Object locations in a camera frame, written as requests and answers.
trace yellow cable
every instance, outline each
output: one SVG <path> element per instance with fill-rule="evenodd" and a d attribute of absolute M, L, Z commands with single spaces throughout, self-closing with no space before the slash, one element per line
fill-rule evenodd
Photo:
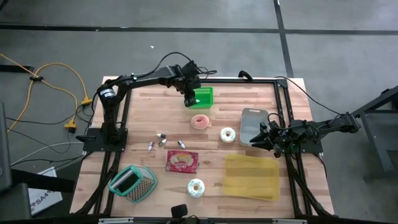
<path fill-rule="evenodd" d="M 49 84 L 48 82 L 46 82 L 44 80 L 42 80 L 42 82 L 44 82 L 46 85 L 48 85 L 49 87 L 51 87 L 51 88 L 53 88 L 55 90 L 60 90 L 60 91 L 63 91 L 65 93 L 68 93 L 69 95 L 71 95 L 73 97 L 73 99 L 75 99 L 75 111 L 77 110 L 77 99 L 76 99 L 76 97 L 75 97 L 75 95 L 73 93 L 71 93 L 68 90 L 65 90 L 63 88 L 59 88 L 59 87 L 53 86 L 53 85 Z M 72 117 L 72 122 L 73 123 L 75 122 L 75 115 L 73 115 L 73 117 Z"/>
<path fill-rule="evenodd" d="M 29 104 L 30 101 L 30 93 L 32 92 L 32 87 L 34 85 L 35 82 L 30 81 L 30 85 L 29 85 L 29 89 L 27 91 L 27 99 L 26 99 L 26 103 L 25 103 L 25 107 L 22 110 L 22 112 L 19 114 L 18 118 L 16 119 L 16 121 L 13 122 L 13 124 L 11 125 L 11 127 L 7 130 L 7 133 L 10 132 L 10 130 L 18 123 L 19 118 L 21 118 L 21 116 L 25 113 L 25 110 L 27 108 L 27 105 Z"/>
<path fill-rule="evenodd" d="M 77 73 L 73 68 L 71 68 L 71 67 L 68 66 L 68 65 L 65 65 L 64 63 L 55 62 L 55 63 L 50 63 L 50 64 L 43 65 L 43 66 L 41 66 L 41 67 L 36 71 L 36 74 L 38 74 L 38 73 L 41 71 L 41 69 L 43 69 L 43 68 L 45 68 L 45 67 L 48 67 L 48 66 L 51 66 L 51 65 L 61 65 L 61 66 L 64 66 L 64 67 L 69 68 L 69 70 L 71 70 L 71 71 L 79 78 L 80 83 L 81 83 L 81 85 L 83 86 L 83 91 L 85 92 L 85 97 L 88 98 L 85 83 L 84 83 L 83 80 L 81 79 L 81 76 L 79 75 L 79 73 Z"/>
<path fill-rule="evenodd" d="M 21 67 L 22 69 L 24 69 L 25 71 L 27 71 L 28 73 L 30 73 L 31 75 L 33 75 L 34 77 L 38 77 L 40 71 L 41 71 L 43 68 L 45 68 L 45 67 L 48 67 L 48 66 L 51 66 L 51 65 L 62 65 L 62 66 L 65 66 L 65 67 L 69 68 L 71 71 L 73 71 L 73 72 L 76 74 L 76 76 L 79 78 L 79 80 L 80 80 L 80 82 L 81 82 L 81 84 L 82 84 L 82 86 L 83 86 L 83 90 L 84 90 L 84 92 L 85 92 L 85 100 L 90 101 L 90 99 L 88 98 L 87 92 L 86 92 L 86 86 L 85 86 L 83 80 L 81 79 L 81 76 L 80 76 L 74 69 L 72 69 L 71 67 L 69 67 L 68 65 L 65 65 L 65 64 L 62 64 L 62 63 L 50 63 L 50 64 L 46 64 L 46 65 L 41 66 L 35 73 L 33 73 L 33 72 L 31 72 L 30 70 L 28 70 L 28 69 L 26 69 L 25 67 L 23 67 L 22 65 L 20 65 L 19 63 L 13 61 L 11 58 L 9 58 L 9 57 L 7 57 L 7 56 L 5 56 L 5 55 L 3 55 L 3 54 L 0 54 L 0 56 L 2 56 L 3 58 L 9 60 L 9 61 L 12 62 L 12 63 L 18 65 L 19 67 Z M 53 86 L 53 85 L 49 84 L 48 82 L 46 82 L 46 81 L 44 81 L 44 80 L 42 80 L 42 82 L 45 83 L 46 85 L 48 85 L 49 87 L 55 89 L 55 90 L 63 91 L 63 92 L 65 92 L 65 93 L 68 93 L 70 96 L 72 96 L 73 99 L 75 100 L 75 110 L 77 110 L 77 98 L 76 98 L 76 96 L 75 96 L 73 93 L 71 93 L 70 91 L 65 90 L 65 89 L 63 89 L 63 88 L 59 88 L 59 87 Z M 26 101 L 25 107 L 24 107 L 24 109 L 21 111 L 21 113 L 19 114 L 19 116 L 18 116 L 18 118 L 17 118 L 17 121 L 14 121 L 14 123 L 12 124 L 12 126 L 10 127 L 10 129 L 12 129 L 12 128 L 18 123 L 19 118 L 21 118 L 21 116 L 25 113 L 25 110 L 26 110 L 27 105 L 29 104 L 29 100 L 30 100 L 30 92 L 31 92 L 32 86 L 33 86 L 32 83 L 34 83 L 34 81 L 31 81 L 31 83 L 30 83 L 29 92 L 28 92 L 28 96 L 27 96 L 27 101 Z M 73 124 L 73 125 L 74 125 L 74 123 L 75 123 L 75 116 L 72 117 L 72 119 L 71 119 L 71 121 L 69 122 L 69 124 Z"/>

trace pink donut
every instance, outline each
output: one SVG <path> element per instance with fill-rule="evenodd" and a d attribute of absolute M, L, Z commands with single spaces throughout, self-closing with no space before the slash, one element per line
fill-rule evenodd
<path fill-rule="evenodd" d="M 192 117 L 191 125 L 196 130 L 203 130 L 209 126 L 209 118 L 206 115 L 198 114 Z"/>

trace gray floor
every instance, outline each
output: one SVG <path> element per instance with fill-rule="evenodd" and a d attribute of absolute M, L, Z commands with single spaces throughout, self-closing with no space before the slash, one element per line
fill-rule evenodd
<path fill-rule="evenodd" d="M 280 0 L 286 29 L 397 30 L 398 2 L 394 0 L 311 1 Z M 0 22 L 74 26 L 210 27 L 277 29 L 272 0 L 148 0 L 148 1 L 11 1 Z M 294 77 L 304 78 L 308 92 L 340 112 L 353 111 L 398 84 L 396 35 L 287 35 Z M 50 62 L 71 65 L 83 77 L 90 95 L 104 75 L 144 72 L 171 51 L 181 51 L 200 65 L 235 77 L 246 70 L 255 77 L 286 75 L 279 34 L 173 32 L 62 32 L 0 30 L 0 53 L 36 68 Z M 8 63 L 0 58 L 0 63 Z M 164 64 L 184 63 L 178 56 Z M 44 70 L 51 83 L 83 99 L 78 79 L 64 68 Z M 27 75 L 2 73 L 0 100 L 16 118 L 27 94 Z M 333 114 L 311 103 L 314 120 Z M 59 121 L 73 113 L 72 99 L 41 83 L 34 86 L 25 120 Z M 78 122 L 78 133 L 85 124 Z M 62 124 L 19 123 L 23 132 L 47 144 L 67 141 Z M 43 145 L 9 135 L 11 161 Z M 328 183 L 337 215 L 385 222 L 398 220 L 398 183 L 365 183 L 363 175 L 379 167 L 366 133 L 335 133 L 323 141 Z M 34 158 L 64 159 L 80 155 L 72 146 L 64 155 L 50 150 Z M 26 162 L 18 169 L 40 171 L 57 165 Z"/>

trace white donut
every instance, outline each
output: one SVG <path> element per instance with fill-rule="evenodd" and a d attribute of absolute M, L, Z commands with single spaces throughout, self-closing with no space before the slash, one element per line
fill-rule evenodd
<path fill-rule="evenodd" d="M 200 179 L 192 179 L 187 186 L 188 194 L 200 198 L 205 193 L 205 184 Z"/>
<path fill-rule="evenodd" d="M 236 133 L 232 128 L 223 128 L 220 131 L 220 139 L 225 143 L 235 141 Z"/>

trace teal cheese grater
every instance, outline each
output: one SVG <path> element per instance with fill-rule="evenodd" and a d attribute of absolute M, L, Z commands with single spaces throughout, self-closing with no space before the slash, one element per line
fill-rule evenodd
<path fill-rule="evenodd" d="M 140 202 L 155 188 L 155 174 L 146 167 L 129 166 L 116 175 L 109 190 L 132 203 Z"/>

